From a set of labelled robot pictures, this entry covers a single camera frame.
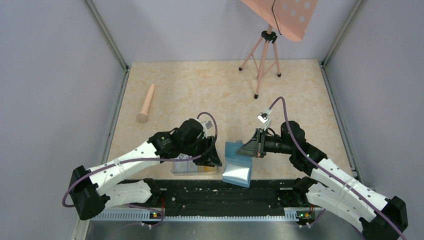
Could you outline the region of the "blue card holder wallet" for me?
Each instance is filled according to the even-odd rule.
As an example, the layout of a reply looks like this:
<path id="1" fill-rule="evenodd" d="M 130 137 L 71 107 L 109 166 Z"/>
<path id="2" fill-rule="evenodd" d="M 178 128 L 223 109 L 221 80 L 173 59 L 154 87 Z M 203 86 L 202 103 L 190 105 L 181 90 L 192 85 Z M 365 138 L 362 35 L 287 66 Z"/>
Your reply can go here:
<path id="1" fill-rule="evenodd" d="M 242 146 L 242 141 L 227 141 L 225 143 L 225 167 L 222 173 L 222 181 L 249 188 L 251 185 L 253 159 L 250 156 L 236 154 L 237 150 Z"/>

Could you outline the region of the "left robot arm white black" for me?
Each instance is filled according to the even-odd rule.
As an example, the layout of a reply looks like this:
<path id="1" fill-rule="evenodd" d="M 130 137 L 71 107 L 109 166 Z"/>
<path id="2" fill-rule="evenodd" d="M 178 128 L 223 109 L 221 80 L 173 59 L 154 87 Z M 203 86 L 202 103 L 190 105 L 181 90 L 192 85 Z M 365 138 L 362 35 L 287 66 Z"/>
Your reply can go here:
<path id="1" fill-rule="evenodd" d="M 115 206 L 132 203 L 156 206 L 161 194 L 154 180 L 123 181 L 164 162 L 222 166 L 216 150 L 218 135 L 208 135 L 210 128 L 217 128 L 214 118 L 210 121 L 190 118 L 180 127 L 155 133 L 138 147 L 112 161 L 91 168 L 83 165 L 76 167 L 71 173 L 62 205 L 74 208 L 83 221 Z"/>

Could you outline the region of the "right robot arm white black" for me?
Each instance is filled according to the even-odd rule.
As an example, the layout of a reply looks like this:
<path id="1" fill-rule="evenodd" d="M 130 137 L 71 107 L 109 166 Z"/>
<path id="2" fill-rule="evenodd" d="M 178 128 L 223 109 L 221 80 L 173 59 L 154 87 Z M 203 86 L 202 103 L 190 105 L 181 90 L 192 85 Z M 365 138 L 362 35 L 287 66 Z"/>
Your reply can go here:
<path id="1" fill-rule="evenodd" d="M 293 187 L 293 200 L 324 208 L 351 224 L 366 240 L 406 239 L 406 203 L 386 197 L 343 171 L 323 151 L 308 143 L 295 121 L 281 124 L 280 134 L 256 129 L 236 154 L 263 158 L 267 153 L 288 154 L 290 163 L 306 174 Z"/>

